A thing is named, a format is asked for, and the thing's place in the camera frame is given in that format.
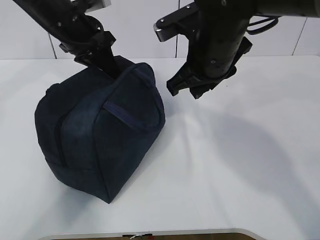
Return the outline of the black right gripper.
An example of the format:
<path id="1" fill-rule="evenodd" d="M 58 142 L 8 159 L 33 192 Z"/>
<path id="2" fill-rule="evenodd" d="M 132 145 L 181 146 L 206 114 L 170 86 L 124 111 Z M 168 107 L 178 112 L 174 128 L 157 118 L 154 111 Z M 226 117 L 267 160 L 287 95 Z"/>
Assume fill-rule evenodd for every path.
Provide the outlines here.
<path id="1" fill-rule="evenodd" d="M 188 62 L 186 62 L 178 72 L 166 82 L 167 90 L 172 96 L 176 96 L 180 90 L 189 89 L 194 99 L 199 99 L 204 93 L 213 90 L 220 82 L 235 75 L 237 72 L 236 63 L 247 54 L 253 44 L 247 37 L 243 37 L 234 58 L 224 74 L 218 77 L 208 77 L 196 73 Z"/>

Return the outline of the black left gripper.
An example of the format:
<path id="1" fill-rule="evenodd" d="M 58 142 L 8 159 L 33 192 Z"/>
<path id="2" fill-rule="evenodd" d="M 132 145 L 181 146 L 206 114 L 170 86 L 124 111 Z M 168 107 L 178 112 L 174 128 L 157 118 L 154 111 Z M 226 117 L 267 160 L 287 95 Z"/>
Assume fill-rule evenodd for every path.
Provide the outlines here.
<path id="1" fill-rule="evenodd" d="M 88 42 L 62 42 L 59 47 L 74 55 L 74 61 L 86 66 L 97 66 L 113 79 L 120 75 L 120 69 L 112 52 L 116 39 L 110 31 L 98 31 Z"/>

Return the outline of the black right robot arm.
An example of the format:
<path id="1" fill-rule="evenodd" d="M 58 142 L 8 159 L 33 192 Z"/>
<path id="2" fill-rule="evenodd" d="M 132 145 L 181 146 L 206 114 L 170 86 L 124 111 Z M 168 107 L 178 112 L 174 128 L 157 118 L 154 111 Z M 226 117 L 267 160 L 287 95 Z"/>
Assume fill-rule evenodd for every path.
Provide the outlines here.
<path id="1" fill-rule="evenodd" d="M 155 32 L 164 42 L 176 35 L 189 41 L 186 63 L 167 81 L 172 96 L 189 89 L 195 99 L 233 76 L 250 51 L 245 34 L 274 27 L 282 16 L 318 18 L 318 0 L 195 0 L 159 19 Z"/>

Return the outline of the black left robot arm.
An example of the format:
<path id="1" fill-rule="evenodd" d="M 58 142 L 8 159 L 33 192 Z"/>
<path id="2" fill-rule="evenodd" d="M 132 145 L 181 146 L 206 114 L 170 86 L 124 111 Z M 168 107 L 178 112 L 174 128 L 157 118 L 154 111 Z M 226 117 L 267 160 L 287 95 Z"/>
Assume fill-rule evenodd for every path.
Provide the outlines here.
<path id="1" fill-rule="evenodd" d="M 50 35 L 60 41 L 60 48 L 74 61 L 97 67 L 112 78 L 121 71 L 112 52 L 116 39 L 95 17 L 86 11 L 93 0 L 15 0 Z"/>

